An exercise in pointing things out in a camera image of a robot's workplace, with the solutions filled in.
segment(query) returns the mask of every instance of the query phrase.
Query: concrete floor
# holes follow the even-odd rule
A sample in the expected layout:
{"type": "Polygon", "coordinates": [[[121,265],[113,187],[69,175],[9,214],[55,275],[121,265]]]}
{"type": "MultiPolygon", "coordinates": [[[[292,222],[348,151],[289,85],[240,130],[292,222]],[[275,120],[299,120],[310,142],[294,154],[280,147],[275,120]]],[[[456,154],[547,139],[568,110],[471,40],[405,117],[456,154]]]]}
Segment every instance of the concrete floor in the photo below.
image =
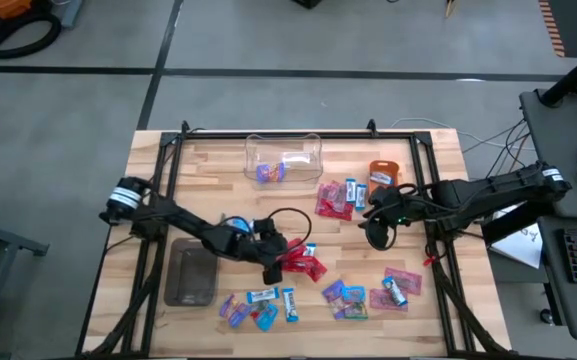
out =
{"type": "MultiPolygon", "coordinates": [[[[75,30],[0,65],[153,68],[174,2],[89,0],[75,30]]],[[[147,128],[177,129],[182,120],[211,129],[359,128],[371,118],[389,127],[430,118],[485,138],[521,118],[520,92],[550,85],[532,75],[577,63],[554,55],[537,0],[459,0],[449,20],[443,6],[324,0],[305,11],[288,0],[185,0],[164,60],[167,68],[523,74],[522,81],[164,76],[147,128]]],[[[42,30],[32,25],[10,43],[42,30]]],[[[97,213],[123,173],[150,78],[0,73],[0,227],[52,245],[46,258],[24,254],[14,265],[0,303],[0,351],[18,359],[74,351],[107,232],[97,213]]],[[[469,175],[484,177],[498,152],[468,152],[469,175]]],[[[534,152],[522,159],[533,161],[534,152]]],[[[538,288],[498,290],[515,350],[577,357],[565,328],[538,322],[538,288]]]]}

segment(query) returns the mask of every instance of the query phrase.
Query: vacuum hose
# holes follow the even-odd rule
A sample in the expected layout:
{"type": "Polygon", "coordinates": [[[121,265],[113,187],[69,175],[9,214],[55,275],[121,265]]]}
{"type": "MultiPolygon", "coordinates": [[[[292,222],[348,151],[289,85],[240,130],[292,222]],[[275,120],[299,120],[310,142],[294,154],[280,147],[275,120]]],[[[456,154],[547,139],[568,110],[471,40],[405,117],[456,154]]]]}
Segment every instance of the vacuum hose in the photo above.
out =
{"type": "Polygon", "coordinates": [[[29,11],[28,13],[18,17],[6,20],[0,19],[0,21],[2,22],[0,25],[0,44],[3,43],[12,34],[14,34],[17,30],[28,24],[38,21],[47,21],[50,23],[50,30],[46,35],[44,35],[43,38],[35,41],[32,44],[21,46],[15,49],[0,50],[0,59],[14,59],[34,54],[50,46],[53,42],[55,42],[55,40],[57,40],[57,37],[59,37],[59,34],[61,33],[61,21],[50,12],[29,11]]]}

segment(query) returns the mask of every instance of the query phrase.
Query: white cable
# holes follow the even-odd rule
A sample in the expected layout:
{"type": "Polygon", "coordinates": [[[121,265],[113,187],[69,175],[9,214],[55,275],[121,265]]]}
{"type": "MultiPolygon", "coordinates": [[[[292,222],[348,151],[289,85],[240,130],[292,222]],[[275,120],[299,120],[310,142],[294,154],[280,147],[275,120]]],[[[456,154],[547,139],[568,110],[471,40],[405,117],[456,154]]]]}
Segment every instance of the white cable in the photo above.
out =
{"type": "MultiPolygon", "coordinates": [[[[448,128],[448,129],[452,129],[452,128],[453,128],[453,127],[450,126],[450,125],[446,125],[446,124],[444,124],[444,123],[442,123],[442,122],[439,122],[439,121],[436,121],[436,120],[433,120],[433,119],[427,119],[427,118],[401,118],[401,119],[395,121],[394,123],[392,123],[392,125],[390,125],[390,127],[391,127],[391,128],[394,128],[397,124],[399,124],[399,123],[402,122],[402,121],[426,121],[426,122],[429,122],[429,123],[431,123],[431,124],[435,124],[435,125],[442,126],[442,127],[444,127],[444,128],[448,128]]],[[[470,137],[470,138],[472,138],[472,139],[475,139],[475,140],[479,141],[479,142],[482,143],[482,144],[486,144],[486,145],[490,145],[490,146],[496,146],[496,147],[498,147],[498,148],[505,148],[505,147],[506,147],[506,144],[497,144],[497,143],[494,143],[494,142],[492,142],[492,141],[485,141],[485,140],[480,139],[480,138],[478,138],[477,136],[475,136],[475,135],[473,135],[473,134],[471,134],[471,133],[467,133],[467,132],[459,131],[459,130],[457,130],[457,133],[458,133],[458,134],[461,134],[461,135],[464,135],[464,136],[468,136],[468,137],[470,137]]],[[[518,147],[518,146],[513,146],[513,147],[511,147],[510,149],[519,149],[519,147],[518,147]]],[[[533,149],[533,148],[528,148],[528,147],[524,147],[524,150],[535,151],[535,149],[533,149]]]]}

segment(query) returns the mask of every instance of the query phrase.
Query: wooden table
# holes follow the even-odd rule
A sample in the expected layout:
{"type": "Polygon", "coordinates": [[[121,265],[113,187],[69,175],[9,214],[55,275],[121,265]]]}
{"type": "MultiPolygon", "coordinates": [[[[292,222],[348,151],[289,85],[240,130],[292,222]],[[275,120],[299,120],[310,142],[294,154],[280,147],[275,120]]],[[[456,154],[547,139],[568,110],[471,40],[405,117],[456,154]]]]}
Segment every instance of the wooden table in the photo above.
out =
{"type": "MultiPolygon", "coordinates": [[[[442,179],[467,178],[455,130],[430,130],[442,179]]],[[[135,134],[126,174],[148,179],[154,170],[159,131],[135,134]]],[[[187,141],[176,187],[177,203],[210,222],[222,213],[246,218],[262,218],[279,207],[296,207],[311,214],[313,232],[309,242],[317,243],[316,256],[328,273],[314,283],[305,274],[284,273],[281,287],[294,287],[300,320],[286,323],[282,313],[268,333],[261,332],[251,319],[231,329],[218,316],[219,307],[231,293],[245,300],[245,292],[268,288],[261,266],[220,259],[218,290],[213,305],[202,308],[169,307],[163,302],[168,255],[164,264],[157,320],[151,356],[161,357],[347,357],[347,356],[434,356],[446,349],[439,319],[437,297],[430,267],[422,265],[426,237],[421,224],[399,227],[396,245],[390,251],[370,247],[357,227],[362,220],[355,212],[352,221],[340,221],[313,213],[316,188],[309,190],[254,190],[242,173],[244,141],[187,141]],[[409,311],[368,309],[367,321],[335,321],[321,295],[322,289],[337,279],[347,285],[380,288],[384,268],[393,267],[423,276],[420,296],[409,296],[409,311]]],[[[400,164],[400,181],[414,182],[410,146],[399,140],[324,140],[324,174],[320,183],[343,182],[347,177],[368,178],[373,159],[400,164]]],[[[305,221],[287,213],[276,218],[279,231],[287,239],[302,236],[305,221]]],[[[126,237],[128,227],[118,227],[109,244],[126,237]]],[[[172,229],[168,250],[176,238],[188,235],[172,229]]],[[[484,327],[509,348],[499,298],[483,241],[463,237],[455,242],[468,305],[484,327]]],[[[138,241],[122,244],[105,258],[99,287],[85,339],[84,349],[97,346],[126,309],[139,248],[138,241]]],[[[458,344],[462,344],[456,310],[451,317],[458,344]]],[[[141,338],[138,322],[136,336],[141,338]]]]}

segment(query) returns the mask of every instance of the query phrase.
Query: white paper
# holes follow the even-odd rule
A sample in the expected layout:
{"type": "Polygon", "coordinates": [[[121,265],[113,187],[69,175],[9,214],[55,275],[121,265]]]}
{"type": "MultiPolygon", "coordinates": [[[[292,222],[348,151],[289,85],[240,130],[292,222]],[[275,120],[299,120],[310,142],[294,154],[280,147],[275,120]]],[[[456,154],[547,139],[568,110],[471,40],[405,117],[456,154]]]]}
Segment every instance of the white paper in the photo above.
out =
{"type": "MultiPolygon", "coordinates": [[[[493,216],[495,219],[502,217],[504,214],[514,210],[517,206],[513,205],[493,216]]],[[[497,241],[490,247],[492,250],[507,256],[515,261],[519,261],[535,269],[539,269],[541,263],[541,248],[543,240],[539,232],[539,226],[532,224],[506,238],[497,241]]]]}

